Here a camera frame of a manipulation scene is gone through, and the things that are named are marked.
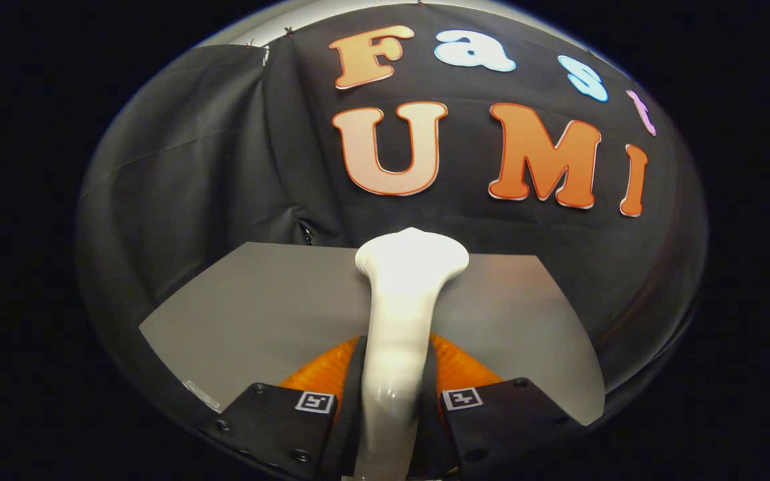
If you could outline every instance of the white gripped object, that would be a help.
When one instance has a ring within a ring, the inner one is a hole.
[[[355,266],[370,278],[370,328],[361,380],[362,433],[355,479],[406,479],[436,298],[468,266],[445,235],[407,228],[373,238]]]

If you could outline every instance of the screw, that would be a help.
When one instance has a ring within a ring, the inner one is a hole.
[[[294,450],[293,453],[290,453],[290,456],[300,463],[306,463],[311,460],[311,454],[308,454],[308,451],[305,450]]]
[[[473,450],[470,453],[465,454],[465,460],[467,462],[482,462],[489,457],[489,451],[486,450]]]

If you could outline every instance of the blue letter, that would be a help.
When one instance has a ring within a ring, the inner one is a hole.
[[[569,70],[569,82],[572,82],[581,94],[589,95],[600,102],[608,101],[608,91],[603,88],[602,79],[592,68],[566,55],[557,57],[557,60]]]
[[[515,61],[507,58],[504,47],[498,40],[468,30],[441,31],[436,40],[442,43],[436,47],[436,57],[444,63],[459,67],[483,67],[499,72],[509,72],[516,68]]]

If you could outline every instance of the letter cutout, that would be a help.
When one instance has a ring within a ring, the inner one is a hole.
[[[573,120],[553,146],[543,122],[531,108],[501,103],[489,111],[504,129],[501,174],[489,183],[489,195],[501,200],[525,200],[531,192],[525,183],[527,165],[539,200],[547,200],[565,174],[555,196],[558,203],[578,209],[593,206],[596,146],[602,142],[599,130]]]
[[[510,72],[516,68],[515,61],[507,58],[504,47],[498,40],[468,30],[446,30],[436,36],[442,43],[434,50],[436,57],[444,63],[459,67],[483,67],[498,72]]]
[[[629,94],[629,97],[632,98],[632,100],[635,101],[635,107],[638,109],[638,113],[641,116],[641,121],[644,122],[644,127],[647,128],[647,132],[652,134],[653,137],[655,137],[655,125],[650,122],[650,116],[647,115],[647,112],[650,110],[647,109],[646,104],[644,102],[641,102],[641,98],[638,97],[638,94],[635,94],[632,90],[627,90],[626,94]]]
[[[600,102],[608,101],[608,91],[603,88],[602,79],[592,68],[566,55],[560,55],[557,61],[569,70],[569,82],[572,82],[581,94],[593,97]]]
[[[394,74],[394,67],[380,65],[378,56],[385,55],[388,60],[403,57],[403,47],[397,39],[410,39],[414,36],[415,32],[409,27],[394,25],[334,40],[329,48],[338,51],[340,67],[343,69],[343,74],[334,80],[334,86],[348,89],[387,79]],[[381,40],[373,45],[373,39]]]
[[[438,121],[447,115],[445,104],[410,102],[397,107],[397,116],[409,122],[412,163],[403,172],[389,172],[379,164],[376,124],[382,110],[373,107],[346,110],[332,119],[340,129],[346,173],[367,192],[412,195],[428,188],[438,176]]]
[[[641,197],[644,195],[644,171],[649,160],[643,150],[632,144],[626,145],[626,154],[629,155],[629,187],[626,189],[626,197],[620,202],[620,213],[637,217],[644,210]]]

